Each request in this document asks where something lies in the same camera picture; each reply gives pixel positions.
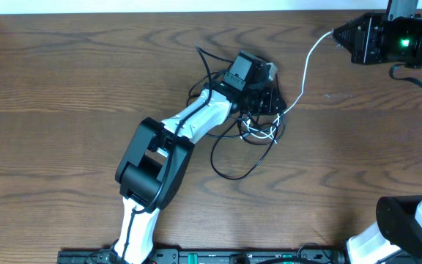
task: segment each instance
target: cable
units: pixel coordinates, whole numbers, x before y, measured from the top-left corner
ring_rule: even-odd
[[[208,67],[208,64],[206,62],[206,59],[203,56],[203,53],[201,52],[202,50],[200,49],[200,47],[198,47],[198,45],[195,45],[196,50],[198,51],[199,56],[201,57],[201,60],[203,61],[204,67],[206,68],[206,73],[207,73],[207,77],[208,77],[208,81],[210,82],[210,93],[207,97],[207,99],[203,102],[203,104],[201,104],[199,107],[197,107],[195,110],[193,110],[190,114],[188,114],[186,117],[184,117],[182,120],[179,121],[179,124],[177,125],[177,128],[175,129],[174,132],[174,136],[172,137],[171,140],[171,152],[169,153],[169,156],[167,157],[167,165],[166,165],[166,170],[164,172],[164,176],[162,179],[162,182],[159,185],[159,189],[156,192],[154,198],[147,204],[144,206],[144,208],[142,210],[136,210],[135,208],[132,209],[131,212],[131,220],[130,220],[130,224],[128,225],[128,230],[127,230],[127,237],[126,237],[126,241],[125,241],[125,247],[123,249],[123,255],[122,255],[122,263],[125,260],[125,253],[127,250],[127,247],[129,245],[129,239],[130,239],[130,231],[131,231],[131,226],[133,224],[133,219],[134,216],[136,214],[142,214],[142,213],[146,213],[151,207],[155,206],[155,203],[157,202],[157,200],[159,199],[159,196],[166,184],[167,181],[167,177],[169,176],[169,172],[170,172],[170,168],[171,168],[171,164],[172,164],[172,159],[174,157],[174,151],[173,149],[175,148],[175,144],[177,143],[177,135],[180,131],[180,128],[182,128],[183,124],[190,118],[192,117],[196,112],[200,111],[204,106],[206,106],[210,101],[211,101],[211,95],[212,95],[212,82],[211,82],[211,72],[210,72],[210,68]]]
[[[280,121],[279,114],[278,114],[278,118],[276,120],[277,120],[276,126],[279,126],[279,121]],[[250,133],[250,135],[256,137],[257,139],[266,139],[268,137],[270,137],[271,139],[273,139],[273,137],[274,137],[273,136],[273,127],[271,127],[271,129],[270,129],[271,130],[271,133],[270,134],[266,134],[264,131],[261,131],[261,130],[258,130],[258,129],[255,129],[255,128],[250,127],[250,121],[251,120],[248,120],[247,122],[244,122],[244,124],[245,124],[245,126],[247,128],[247,131]],[[257,132],[257,133],[261,133],[264,136],[257,136],[256,134],[252,133],[251,131]]]
[[[209,52],[205,51],[204,49],[202,49],[202,48],[200,48],[200,47],[199,47],[199,50],[200,50],[202,53],[204,53],[204,54],[206,54],[206,55],[208,55],[208,56],[210,56],[210,57],[212,57],[212,58],[215,58],[215,59],[217,59],[217,60],[220,60],[220,61],[222,61],[222,62],[234,63],[234,61],[232,61],[232,60],[230,60],[230,59],[223,59],[223,58],[220,58],[220,57],[218,57],[218,56],[216,56],[216,55],[213,55],[213,54],[211,54],[211,53],[209,53]]]
[[[110,245],[110,248],[109,248],[109,249],[101,249],[101,250],[99,250],[99,251],[92,252],[91,254],[87,255],[86,259],[84,259],[84,264],[88,264],[87,260],[88,260],[89,258],[90,258],[90,259],[92,259],[92,257],[93,257],[95,254],[99,255],[99,254],[110,254],[110,253],[112,253],[112,251],[113,251],[113,250],[114,250],[114,248],[115,248],[116,242],[118,242],[118,240],[115,240],[115,242],[113,242],[113,243]]]
[[[224,74],[226,72],[226,70],[221,70],[221,71],[219,71],[219,72],[214,72],[214,73],[211,73],[211,75],[216,75],[215,77],[213,77],[212,79],[213,80],[215,80],[215,79],[217,79],[217,78],[219,78],[219,76],[221,76],[221,74]],[[204,80],[205,80],[205,78],[206,78],[207,76],[205,76],[205,77],[203,77],[203,78],[201,78],[198,82],[196,82],[191,88],[190,88],[190,90],[188,91],[188,99],[187,99],[187,103],[185,104],[186,105],[186,107],[189,107],[189,105],[190,105],[190,100],[191,99],[193,99],[193,98],[197,98],[197,97],[199,97],[200,96],[200,94],[195,94],[195,95],[192,95],[191,93],[192,93],[192,91],[201,83],[201,82],[203,82]],[[217,139],[218,137],[219,137],[219,135],[212,135],[211,133],[206,133],[205,134],[205,136],[208,136],[208,137],[210,137],[210,138],[215,138],[215,139]],[[237,137],[240,137],[240,134],[237,134],[237,135],[231,135],[231,136],[224,136],[224,138],[225,139],[234,139],[234,138],[237,138]]]
[[[212,146],[212,149],[211,149],[211,155],[210,155],[210,162],[211,162],[211,167],[212,167],[212,169],[214,169],[214,171],[219,175],[219,176],[221,176],[221,177],[223,177],[224,179],[227,179],[227,180],[242,180],[244,177],[247,177],[247,175],[249,175],[255,168],[257,168],[257,166],[258,165],[260,165],[260,163],[263,161],[263,159],[264,159],[264,157],[266,157],[267,156],[267,154],[269,153],[269,151],[270,151],[270,149],[271,149],[271,147],[273,146],[273,144],[275,143],[275,139],[273,138],[273,140],[271,141],[271,143],[270,143],[270,145],[268,146],[268,148],[267,148],[267,150],[264,152],[264,154],[262,155],[262,157],[255,163],[255,165],[253,165],[249,170],[248,170],[248,172],[247,173],[245,173],[243,176],[240,176],[240,177],[231,177],[231,176],[228,176],[228,175],[225,175],[224,173],[221,173],[221,172],[219,172],[216,168],[215,168],[215,166],[214,166],[214,163],[213,163],[213,161],[212,161],[212,156],[213,156],[213,154],[214,154],[214,150],[215,150],[215,148],[216,148],[216,146],[218,145],[218,143],[219,143],[219,141],[222,139],[222,137],[224,136],[224,135],[226,135],[227,134],[227,132],[229,132],[237,123],[238,123],[239,121],[238,120],[235,120],[235,122],[234,123],[232,123],[232,125],[229,127],[229,128],[227,128],[222,134],[221,134],[221,136],[218,138],[218,139],[216,139],[216,142],[214,143],[214,145]]]
[[[133,225],[134,218],[135,218],[135,210],[132,209],[130,223],[128,225],[128,231],[126,232],[125,246],[123,247],[122,264],[125,263],[126,248],[128,247],[128,245],[130,245],[130,232],[131,232],[131,226]]]
[[[284,132],[286,131],[286,116],[284,116],[282,114],[281,115],[281,119],[283,120],[282,121],[282,123],[283,123],[283,130],[280,133],[280,135],[278,137],[276,137],[276,139],[275,139],[276,141],[278,141],[284,135]],[[242,123],[241,122],[238,122],[237,123],[237,127],[239,128],[239,131],[243,131],[242,128],[241,128],[241,126],[242,126]],[[252,142],[251,140],[249,140],[249,139],[247,139],[245,137],[243,137],[242,139],[243,139],[243,141],[245,141],[245,142],[247,142],[249,144],[252,144],[252,145],[256,145],[256,146],[265,146],[265,145],[269,145],[270,144],[270,142],[267,142],[267,143]]]
[[[296,98],[296,100],[294,101],[294,103],[292,103],[292,105],[288,108],[288,109],[286,109],[284,112],[283,112],[283,115],[284,114],[286,114],[289,110],[291,110],[295,105],[296,105],[296,103],[299,101],[299,99],[302,97],[302,95],[304,94],[304,86],[305,86],[305,84],[306,84],[306,75],[307,75],[307,68],[308,68],[308,61],[309,61],[309,59],[310,59],[310,57],[311,57],[311,55],[312,55],[312,52],[314,51],[314,49],[317,47],[317,45],[319,45],[319,43],[325,38],[325,37],[327,37],[329,34],[332,34],[333,32],[327,32],[327,33],[325,33],[325,34],[323,34],[323,36],[321,36],[320,38],[319,38],[319,40],[317,40],[316,42],[315,42],[315,44],[314,44],[314,46],[311,48],[311,50],[308,52],[308,54],[307,54],[307,58],[306,58],[306,65],[305,65],[305,67],[304,67],[304,74],[303,74],[303,77],[302,77],[302,88],[301,88],[301,92],[300,92],[300,94],[299,94],[299,96],[297,96],[297,98]],[[274,137],[274,131],[271,131],[271,133],[270,133],[270,135],[267,135],[265,138],[271,138],[271,137]]]
[[[329,259],[329,260],[330,260],[328,263],[331,263],[331,262],[332,262],[332,256],[328,256],[327,252],[325,252],[325,250],[323,250],[322,246],[320,246],[318,243],[315,243],[315,242],[308,242],[308,243],[303,244],[303,245],[299,248],[299,250],[297,250],[297,256],[298,256],[298,257],[300,257],[300,251],[301,251],[303,248],[305,248],[306,246],[310,246],[310,245],[317,246],[317,247],[320,249],[320,251],[322,251],[323,255],[324,255],[327,259]]]
[[[397,78],[395,77],[395,71],[396,69],[398,69],[401,66],[406,66],[407,64],[405,63],[398,63],[392,66],[392,68],[390,68],[390,70],[388,71],[388,75],[390,76],[390,78],[392,78],[393,80],[397,80],[397,81],[409,81],[411,83],[414,83],[416,85],[418,85],[420,88],[422,88],[422,81],[413,78],[413,77],[406,77],[406,78]]]
[[[320,262],[313,261],[313,260],[307,260],[302,257],[278,257],[271,260],[265,260],[261,261],[257,264],[275,264],[275,263],[302,263],[302,264],[320,264]]]
[[[393,254],[390,254],[387,257],[384,257],[383,259],[376,261],[376,264],[386,263],[387,261],[393,259],[394,257],[398,257],[403,252],[404,252],[403,249],[399,249],[396,252],[394,252]]]

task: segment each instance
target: green connector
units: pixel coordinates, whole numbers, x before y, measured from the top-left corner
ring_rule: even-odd
[[[291,254],[284,254],[283,257],[292,257]],[[283,262],[283,264],[294,264],[293,262]]]
[[[188,254],[188,264],[198,264],[198,255],[196,253]]]

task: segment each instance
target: black cable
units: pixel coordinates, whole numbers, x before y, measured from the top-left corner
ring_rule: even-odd
[[[399,249],[396,252],[394,252],[393,254],[390,254],[387,257],[384,257],[383,259],[376,261],[376,264],[386,263],[387,261],[393,259],[394,257],[398,257],[403,252],[404,252],[403,249]]]
[[[92,252],[91,254],[87,255],[86,259],[84,259],[84,264],[88,264],[87,260],[90,258],[92,260],[93,263],[98,263],[98,261],[94,260],[92,257],[94,257],[94,255],[99,255],[99,254],[110,254],[112,249],[101,249],[99,251],[96,252]]]
[[[126,241],[125,241],[125,247],[123,249],[122,263],[125,261],[125,252],[126,252],[126,249],[127,249],[128,245],[129,245],[130,231],[131,231],[131,225],[133,224],[134,215],[146,213],[151,207],[155,206],[155,203],[159,199],[160,193],[162,192],[162,190],[163,190],[163,188],[164,188],[164,186],[166,184],[167,177],[169,176],[169,172],[170,172],[170,168],[171,168],[171,164],[172,164],[172,158],[174,157],[174,151],[173,151],[173,149],[175,148],[175,144],[177,143],[177,135],[178,135],[178,133],[180,131],[180,128],[182,128],[183,124],[185,124],[185,122],[187,122],[187,120],[190,117],[192,117],[196,112],[200,111],[204,106],[206,106],[211,101],[212,80],[211,80],[210,68],[208,67],[208,64],[206,62],[206,59],[204,58],[203,53],[202,53],[202,50],[200,49],[200,47],[198,47],[198,45],[195,45],[195,48],[198,51],[198,54],[201,57],[201,60],[203,61],[204,67],[206,68],[206,73],[207,73],[208,81],[210,83],[210,88],[209,88],[210,93],[208,94],[208,98],[203,102],[203,104],[201,104],[199,107],[197,107],[195,110],[193,110],[190,114],[188,114],[186,117],[184,117],[182,120],[179,121],[179,124],[177,125],[177,128],[175,129],[174,136],[172,137],[172,140],[171,140],[171,150],[172,151],[169,153],[169,155],[167,157],[166,170],[164,172],[164,176],[163,176],[162,182],[160,183],[159,189],[156,192],[154,198],[151,200],[151,202],[149,202],[146,206],[144,206],[144,208],[142,210],[136,210],[135,208],[132,210],[132,212],[131,212],[131,220],[130,220],[130,224],[128,225],[128,230],[127,230],[127,237],[126,237]]]
[[[417,78],[413,78],[413,77],[397,78],[397,77],[395,77],[395,71],[401,66],[406,66],[406,64],[405,63],[398,63],[398,64],[395,64],[394,66],[392,66],[390,68],[390,70],[388,71],[388,75],[390,76],[390,78],[392,78],[393,80],[397,80],[397,81],[409,81],[411,83],[418,85],[422,89],[422,81],[418,80]]]
[[[286,131],[286,116],[284,114],[280,114],[280,118],[281,118],[282,121],[280,122],[279,125],[281,125],[281,123],[283,124],[283,130],[281,131],[281,133],[279,134],[279,136],[277,136],[275,138],[276,141],[278,141],[284,135],[284,132]],[[270,126],[268,128],[265,128],[265,129],[258,129],[258,128],[256,128],[257,131],[254,131],[252,133],[267,132],[275,124],[274,123],[266,123],[266,124],[263,124],[263,125],[270,125]],[[242,136],[242,132],[247,133],[247,131],[244,131],[242,129],[242,122],[237,122],[237,127],[239,129],[239,132],[241,133],[240,134],[241,136]],[[247,142],[249,144],[255,145],[255,146],[268,146],[269,144],[271,144],[271,142],[266,142],[266,143],[253,142],[250,139],[247,139],[246,137],[243,137],[242,139],[243,139],[243,141],[245,141],[245,142]]]
[[[211,80],[210,68],[208,67],[208,64],[206,62],[206,59],[204,58],[203,53],[201,52],[200,47],[198,47],[198,44],[195,44],[195,48],[198,51],[198,55],[201,57],[201,60],[203,61],[204,67],[206,68],[206,73],[207,73],[208,81],[210,83],[210,88],[209,88],[210,93],[208,94],[208,97],[203,102],[203,104],[201,104],[199,107],[197,107],[195,110],[193,110],[190,114],[188,114],[186,117],[184,117],[183,119],[181,119],[179,121],[179,124],[177,125],[177,128],[175,129],[174,137],[171,140],[171,150],[173,150],[174,147],[175,147],[175,144],[176,144],[176,141],[177,141],[177,135],[178,135],[180,129],[182,128],[183,124],[185,124],[185,122],[187,122],[187,120],[190,117],[192,117],[194,114],[196,114],[196,112],[198,112],[201,109],[203,109],[203,107],[205,107],[211,101],[211,96],[212,96],[212,80]],[[163,176],[162,182],[160,183],[159,189],[156,192],[154,198],[152,199],[151,202],[148,203],[148,205],[146,205],[144,207],[143,210],[137,211],[136,209],[133,209],[133,212],[135,214],[144,213],[144,212],[148,211],[152,206],[155,206],[155,203],[159,199],[160,193],[162,192],[162,190],[163,190],[163,188],[164,188],[164,186],[166,184],[167,177],[169,176],[169,171],[170,171],[170,167],[171,167],[173,155],[174,155],[174,151],[171,151],[169,153],[169,156],[167,157],[167,161],[168,162],[167,162],[167,165],[166,165],[166,170],[164,172],[164,176]]]
[[[303,244],[299,248],[299,250],[297,250],[297,256],[300,257],[300,251],[303,248],[305,248],[306,246],[310,246],[310,245],[318,247],[320,249],[320,251],[322,251],[323,255],[326,256],[326,258],[330,260],[328,263],[332,262],[332,256],[328,256],[327,252],[325,252],[325,250],[323,250],[322,246],[320,246],[318,243],[315,243],[315,242],[308,242],[308,243]]]
[[[240,176],[240,177],[231,177],[231,176],[228,176],[228,175],[225,175],[224,173],[221,173],[221,172],[219,172],[216,168],[215,168],[215,166],[214,166],[214,163],[213,163],[213,161],[212,161],[212,156],[213,156],[213,154],[214,154],[214,150],[215,150],[215,148],[216,148],[216,146],[218,145],[218,143],[219,143],[219,141],[222,139],[222,136],[224,136],[224,135],[226,135],[226,133],[227,132],[229,132],[234,126],[235,126],[235,124],[237,124],[239,121],[238,120],[235,120],[235,122],[234,123],[232,123],[232,125],[229,127],[229,128],[227,128],[222,134],[221,134],[221,136],[218,138],[218,139],[216,139],[216,142],[214,143],[214,145],[212,146],[212,149],[211,149],[211,155],[210,155],[210,161],[211,161],[211,167],[212,167],[212,169],[214,169],[214,171],[219,175],[219,176],[221,176],[221,177],[223,177],[224,179],[227,179],[227,180],[242,180],[243,178],[245,178],[245,177],[247,177],[247,175],[249,175],[255,168],[257,168],[257,166],[258,165],[260,165],[260,163],[264,160],[264,157],[266,157],[267,156],[267,154],[269,153],[269,151],[270,151],[270,149],[271,149],[271,147],[273,146],[273,144],[275,143],[275,140],[276,140],[276,138],[275,137],[273,137],[273,139],[271,140],[271,143],[270,143],[270,145],[268,146],[268,148],[267,148],[267,150],[264,152],[264,154],[262,155],[262,157],[255,163],[255,165],[253,165],[252,167],[251,167],[251,169],[249,169],[248,170],[248,172],[247,173],[245,173],[243,176]],[[278,134],[278,126],[277,125],[275,125],[275,124],[272,124],[272,125],[274,125],[275,126],[275,132],[276,132],[276,135]]]
[[[217,59],[217,60],[220,60],[220,61],[222,61],[222,62],[234,63],[234,61],[232,61],[232,60],[230,60],[230,59],[223,59],[223,58],[220,58],[220,57],[218,57],[218,56],[216,56],[216,55],[213,55],[213,54],[211,54],[211,53],[209,53],[209,52],[205,51],[205,50],[204,50],[204,49],[202,49],[202,48],[199,48],[199,50],[200,50],[202,53],[204,53],[204,54],[206,54],[206,55],[208,55],[208,56],[210,56],[210,57],[212,57],[212,58],[215,58],[215,59]]]
[[[302,257],[278,257],[271,260],[261,261],[257,264],[276,264],[276,263],[302,263],[302,264],[320,264],[320,262],[314,260],[308,260]]]
[[[131,226],[133,225],[134,218],[135,218],[135,210],[132,209],[130,223],[128,225],[128,231],[126,232],[125,246],[123,247],[122,264],[125,263],[126,248],[128,247],[128,245],[130,245],[130,232],[131,232]]]
[[[213,77],[212,79],[214,80],[215,78],[218,78],[220,75],[222,75],[222,74],[224,74],[226,72],[226,70],[221,70],[221,71],[219,71],[219,72],[214,72],[214,73],[211,73],[211,75],[215,75],[215,74],[217,74],[215,77]],[[186,103],[186,107],[189,107],[189,105],[190,105],[190,100],[191,99],[193,99],[193,98],[197,98],[197,97],[199,97],[199,95],[200,94],[195,94],[195,95],[192,95],[191,93],[192,93],[192,91],[201,83],[201,82],[203,82],[204,80],[205,80],[205,78],[206,78],[207,76],[205,76],[205,77],[203,77],[203,78],[201,78],[198,82],[196,82],[191,88],[190,88],[190,90],[188,91],[188,99],[187,99],[187,103]],[[211,134],[211,133],[205,133],[205,136],[208,136],[208,137],[210,137],[210,138],[214,138],[214,139],[217,139],[218,137],[219,137],[219,135],[213,135],[213,134]],[[241,137],[241,135],[240,135],[240,133],[239,134],[236,134],[236,135],[231,135],[231,136],[224,136],[223,138],[224,139],[234,139],[234,138],[237,138],[237,137]]]

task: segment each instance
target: white cable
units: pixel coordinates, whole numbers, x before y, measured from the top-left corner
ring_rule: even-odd
[[[286,114],[289,110],[291,110],[295,105],[296,105],[296,103],[299,101],[299,99],[302,97],[302,95],[304,94],[304,85],[306,84],[306,74],[307,74],[307,67],[308,67],[308,60],[310,59],[310,57],[311,57],[311,54],[312,54],[312,51],[314,51],[314,49],[315,49],[315,47],[317,46],[317,45],[319,45],[319,43],[320,43],[320,41],[322,41],[325,37],[327,37],[329,34],[332,34],[333,33],[333,31],[330,31],[330,32],[327,32],[327,33],[325,33],[322,37],[320,37],[319,38],[319,40],[317,40],[316,42],[315,42],[315,45],[311,48],[311,50],[308,52],[308,54],[307,54],[307,58],[306,58],[306,66],[304,67],[304,75],[303,75],[303,77],[302,77],[302,90],[301,90],[301,92],[300,92],[300,95],[299,96],[297,96],[297,98],[296,98],[296,100],[294,101],[294,103],[292,103],[292,105],[288,108],[288,109],[286,109],[286,111],[284,111],[283,112],[283,114]],[[279,125],[279,122],[280,122],[280,119],[281,119],[281,117],[280,117],[280,115],[278,114],[278,117],[276,117],[276,119],[275,119],[275,121],[273,121],[273,123],[277,123],[277,125]],[[254,129],[254,128],[252,128],[252,127],[249,127],[249,125],[248,125],[248,123],[247,122],[245,122],[245,125],[247,126],[247,129],[248,129],[248,131],[250,132],[250,130],[254,130],[254,131],[257,131],[257,129]],[[267,139],[267,138],[271,138],[271,139],[273,139],[273,137],[275,136],[275,131],[276,131],[276,129],[275,128],[271,128],[270,129],[270,133],[269,134],[266,134],[266,133],[263,133],[263,132],[259,132],[259,133],[261,133],[261,134],[263,134],[264,136],[257,136],[257,135],[255,135],[254,133],[250,133],[250,135],[252,135],[252,136],[254,136],[254,137],[256,137],[256,138],[258,138],[258,139]]]

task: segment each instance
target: table surface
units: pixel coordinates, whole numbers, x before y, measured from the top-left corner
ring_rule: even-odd
[[[195,43],[230,59],[241,48],[269,58],[291,103],[311,46],[362,13],[0,15],[0,263],[54,263],[59,250],[118,238],[116,166],[140,121],[184,108],[205,73]],[[213,139],[202,139],[155,241],[338,245],[375,221],[381,196],[422,194],[422,89],[391,80],[389,67],[353,65],[323,40],[264,162],[244,180],[224,180],[210,166]],[[230,139],[215,162],[241,175],[264,151]]]

